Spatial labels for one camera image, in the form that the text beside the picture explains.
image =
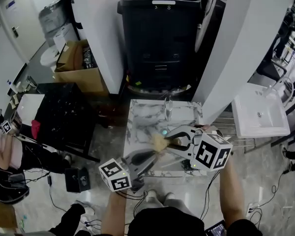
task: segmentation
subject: faucet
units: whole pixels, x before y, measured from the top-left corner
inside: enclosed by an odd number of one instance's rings
[[[26,81],[30,84],[30,86],[34,89],[37,88],[37,83],[31,76],[27,76]]]
[[[172,110],[173,110],[173,101],[171,96],[165,98],[164,105],[165,105],[165,120],[171,121]]]
[[[285,73],[283,73],[283,75],[280,77],[280,79],[273,86],[269,86],[267,89],[264,90],[263,96],[267,97],[272,92],[272,90],[276,90],[275,89],[276,85],[280,84],[283,81],[283,79],[287,79],[292,84],[292,92],[291,92],[291,95],[289,96],[289,98],[285,102],[283,102],[283,105],[285,107],[287,105],[287,103],[291,100],[292,96],[293,96],[294,84],[293,84],[293,81],[289,77],[285,77],[285,74],[287,73],[286,68],[283,67],[281,64],[277,63],[276,61],[274,61],[273,59],[271,61],[272,61],[273,64],[275,64],[276,66],[281,68],[283,71],[285,71]]]

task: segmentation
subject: door handle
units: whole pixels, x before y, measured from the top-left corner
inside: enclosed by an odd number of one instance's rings
[[[17,28],[18,28],[18,27],[16,27],[16,28],[15,28],[14,26],[12,27],[12,31],[13,31],[13,33],[14,33],[15,38],[17,38],[17,37],[19,36],[18,32],[16,31]]]

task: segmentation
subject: human arm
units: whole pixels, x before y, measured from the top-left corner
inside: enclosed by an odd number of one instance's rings
[[[4,150],[0,152],[0,168],[7,170],[11,162],[13,137],[6,135]]]
[[[112,192],[102,221],[102,234],[124,236],[126,198]]]
[[[231,156],[220,171],[220,203],[226,229],[245,218],[244,194]]]

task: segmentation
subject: black shirt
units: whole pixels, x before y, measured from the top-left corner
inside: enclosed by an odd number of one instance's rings
[[[205,236],[204,223],[174,207],[144,209],[129,225],[128,236]],[[262,236],[249,220],[234,222],[227,236]]]

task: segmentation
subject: bottle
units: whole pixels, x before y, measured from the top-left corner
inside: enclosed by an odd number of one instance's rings
[[[9,80],[7,82],[9,84],[10,88],[13,90],[13,92],[18,94],[19,92],[18,92],[17,88],[15,87],[15,85],[12,82],[10,82]]]

